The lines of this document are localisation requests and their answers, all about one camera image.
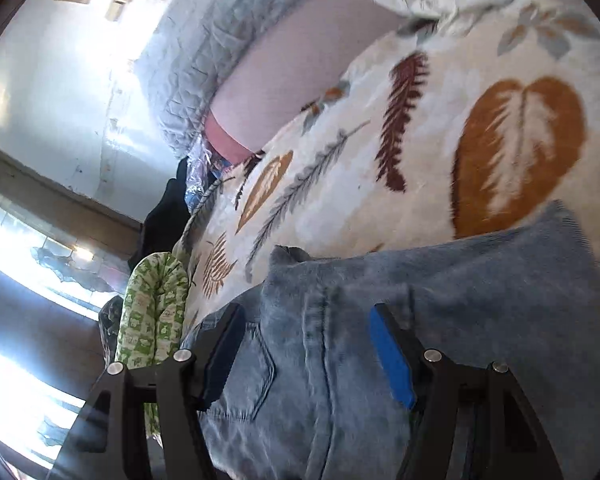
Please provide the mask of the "blue denim jeans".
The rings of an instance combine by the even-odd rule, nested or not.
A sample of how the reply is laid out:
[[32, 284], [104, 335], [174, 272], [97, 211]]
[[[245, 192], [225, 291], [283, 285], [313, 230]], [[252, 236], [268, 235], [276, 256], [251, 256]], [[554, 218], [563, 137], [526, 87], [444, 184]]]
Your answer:
[[600, 276], [573, 214], [437, 246], [276, 247], [199, 417], [235, 479], [592, 479]]

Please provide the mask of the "black clothing pile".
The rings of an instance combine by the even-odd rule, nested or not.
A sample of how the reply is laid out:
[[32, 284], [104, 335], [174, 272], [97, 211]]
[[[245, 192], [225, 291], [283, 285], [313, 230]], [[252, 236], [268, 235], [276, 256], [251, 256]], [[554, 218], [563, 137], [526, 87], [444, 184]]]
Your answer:
[[183, 158], [176, 176], [166, 182], [163, 196], [142, 224], [136, 251], [128, 260], [130, 271], [155, 252], [170, 252], [182, 236], [190, 216], [185, 203], [186, 171], [187, 159]]

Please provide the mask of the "green white rolled quilt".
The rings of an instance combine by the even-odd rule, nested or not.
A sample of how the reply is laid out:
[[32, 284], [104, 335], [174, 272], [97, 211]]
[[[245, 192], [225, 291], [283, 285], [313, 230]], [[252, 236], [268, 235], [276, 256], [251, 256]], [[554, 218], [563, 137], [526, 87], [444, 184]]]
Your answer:
[[162, 363], [178, 350], [188, 277], [170, 252], [155, 252], [126, 286], [114, 359], [130, 370]]

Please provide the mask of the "camouflage garment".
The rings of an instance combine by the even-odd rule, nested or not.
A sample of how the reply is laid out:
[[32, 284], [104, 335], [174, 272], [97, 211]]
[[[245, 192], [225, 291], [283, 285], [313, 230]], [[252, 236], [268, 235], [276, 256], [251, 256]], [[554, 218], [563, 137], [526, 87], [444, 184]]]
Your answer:
[[122, 307], [123, 299], [114, 296], [98, 312], [97, 324], [106, 366], [114, 362], [116, 355]]

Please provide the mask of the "leaf print blanket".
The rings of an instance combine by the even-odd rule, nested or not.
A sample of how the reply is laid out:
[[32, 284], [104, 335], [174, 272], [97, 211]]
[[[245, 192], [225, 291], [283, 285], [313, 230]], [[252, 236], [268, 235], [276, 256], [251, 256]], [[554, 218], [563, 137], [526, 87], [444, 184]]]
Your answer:
[[551, 200], [600, 260], [600, 21], [584, 0], [515, 0], [466, 36], [392, 32], [231, 171], [178, 243], [193, 327], [268, 272], [529, 222]]

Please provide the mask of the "grey quilted pillow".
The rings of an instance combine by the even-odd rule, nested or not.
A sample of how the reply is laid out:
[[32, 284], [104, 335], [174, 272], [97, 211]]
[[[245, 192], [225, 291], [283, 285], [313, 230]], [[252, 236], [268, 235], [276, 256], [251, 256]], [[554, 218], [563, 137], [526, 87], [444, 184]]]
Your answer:
[[220, 85], [249, 48], [304, 0], [172, 0], [135, 63], [150, 114], [182, 158]]

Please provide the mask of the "pink bolster cushion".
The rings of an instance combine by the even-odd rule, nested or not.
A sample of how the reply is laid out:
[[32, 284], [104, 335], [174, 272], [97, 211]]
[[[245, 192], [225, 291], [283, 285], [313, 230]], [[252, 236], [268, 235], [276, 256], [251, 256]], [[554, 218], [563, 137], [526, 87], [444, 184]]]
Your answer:
[[204, 125], [212, 148], [233, 165], [259, 151], [402, 21], [372, 0], [300, 3], [248, 49], [220, 84]]

